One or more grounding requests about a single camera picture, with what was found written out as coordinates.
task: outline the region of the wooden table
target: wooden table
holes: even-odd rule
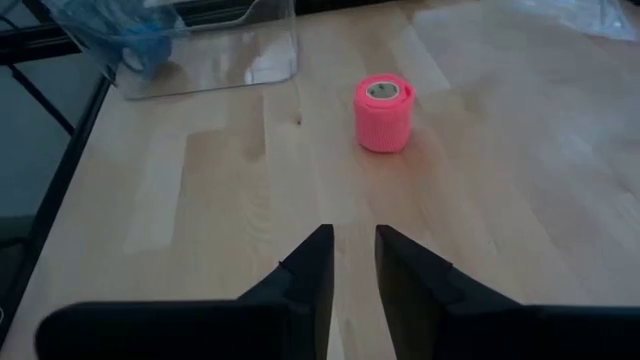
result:
[[[525,303],[640,305],[640,48],[491,3],[301,18],[274,85],[112,90],[2,350],[33,358],[83,300],[233,298],[336,229],[331,359],[392,359],[373,259],[388,223]],[[354,140],[354,85],[416,88],[397,155]]]

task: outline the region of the black metal frame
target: black metal frame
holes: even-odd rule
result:
[[[11,321],[15,316],[20,300],[22,299],[22,295],[29,284],[29,279],[31,278],[33,269],[38,262],[40,252],[42,251],[47,236],[49,235],[49,231],[51,230],[53,221],[58,213],[58,209],[62,204],[62,199],[69,187],[71,178],[73,177],[76,166],[80,161],[82,151],[89,139],[89,134],[91,134],[93,124],[95,123],[104,97],[106,96],[110,86],[111,84],[106,78],[101,78],[96,84],[93,96],[80,118],[78,128],[74,131],[73,136],[69,141],[69,145],[62,156],[62,161],[53,176],[53,180],[49,184],[49,189],[47,190],[45,197],[42,200],[42,204],[38,209],[28,238],[22,239],[20,242],[13,244],[13,246],[24,246],[26,251],[25,257],[22,260],[7,294],[4,298],[0,299],[2,300],[0,304],[2,304],[4,309],[4,319],[0,323],[0,344],[4,342],[7,332],[9,331]]]

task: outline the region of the butcher block tabletop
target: butcher block tabletop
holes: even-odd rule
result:
[[[281,83],[144,101],[110,90],[3,360],[34,359],[39,322],[75,302],[237,297],[323,223],[336,236],[329,359],[395,358],[376,224],[522,303],[640,305],[637,44],[473,1],[297,29],[299,70]],[[398,154],[355,139],[354,87],[378,73],[416,93]]]

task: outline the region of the transparent container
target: transparent container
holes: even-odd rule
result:
[[[286,80],[293,0],[45,0],[128,99]]]

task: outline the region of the blue object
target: blue object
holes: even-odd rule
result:
[[[124,32],[122,63],[145,79],[151,79],[158,67],[171,56],[171,37],[154,25],[130,28]]]

